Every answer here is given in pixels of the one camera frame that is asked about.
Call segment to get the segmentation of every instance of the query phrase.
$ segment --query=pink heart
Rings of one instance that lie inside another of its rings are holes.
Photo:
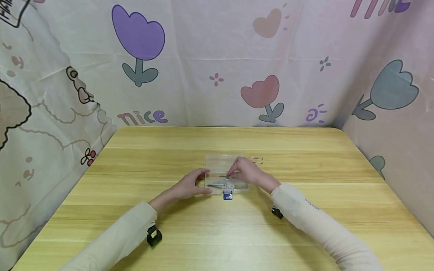
[[[252,87],[243,87],[241,97],[253,108],[263,108],[274,102],[279,93],[279,80],[275,75],[268,76],[265,81],[256,81]]]
[[[279,29],[282,12],[280,9],[273,9],[267,18],[259,17],[253,21],[253,29],[255,32],[264,38],[272,38]]]

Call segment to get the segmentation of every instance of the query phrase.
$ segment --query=sleeve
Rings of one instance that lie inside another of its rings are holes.
[[[155,225],[157,212],[146,202],[134,206],[61,267],[60,271],[106,271],[129,255]]]
[[[294,186],[284,183],[271,194],[281,213],[298,229],[315,239],[340,270],[382,271],[374,253],[341,224],[312,205]]]

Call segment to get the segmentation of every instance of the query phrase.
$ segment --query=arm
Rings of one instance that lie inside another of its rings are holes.
[[[340,270],[383,270],[374,253],[359,238],[325,212],[314,207],[294,186],[281,184],[243,157],[237,158],[227,174],[232,178],[256,184],[271,194],[275,205],[286,219],[322,245]]]
[[[106,271],[120,259],[129,255],[147,237],[148,229],[155,224],[157,213],[168,205],[194,195],[209,194],[208,188],[197,187],[206,169],[197,169],[182,178],[149,203],[140,202],[122,215],[110,228],[85,247],[61,271]]]
[[[283,216],[323,246],[340,270],[383,270],[367,245],[332,217],[314,207],[297,188],[284,183],[275,188],[271,196]]]

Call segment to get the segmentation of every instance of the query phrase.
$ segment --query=hand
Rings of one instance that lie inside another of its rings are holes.
[[[267,193],[271,194],[280,183],[273,176],[263,172],[255,163],[245,157],[237,157],[232,167],[227,172],[231,179],[242,180],[246,183],[255,184]]]
[[[185,175],[171,188],[156,196],[149,202],[149,205],[159,213],[168,205],[176,202],[179,199],[188,199],[195,195],[212,193],[213,190],[211,188],[198,187],[196,184],[196,180],[203,180],[205,178],[205,174],[208,172],[209,170],[205,168],[193,170],[189,174]]]
[[[195,195],[211,194],[213,190],[211,188],[199,187],[196,180],[205,179],[205,174],[210,170],[205,168],[199,168],[193,170],[189,174],[185,175],[179,182],[170,188],[177,199],[188,199]]]

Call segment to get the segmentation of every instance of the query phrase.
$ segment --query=black wristband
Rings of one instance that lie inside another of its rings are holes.
[[[273,207],[271,208],[271,212],[272,212],[275,216],[277,216],[279,219],[282,219],[282,218],[283,218],[282,213],[281,213],[280,210],[277,209],[276,207],[273,206]]]
[[[163,235],[161,234],[161,231],[157,229],[157,226],[153,225],[148,229],[148,236],[146,238],[146,242],[151,247],[154,247],[156,244],[158,244],[161,240],[163,240]]]

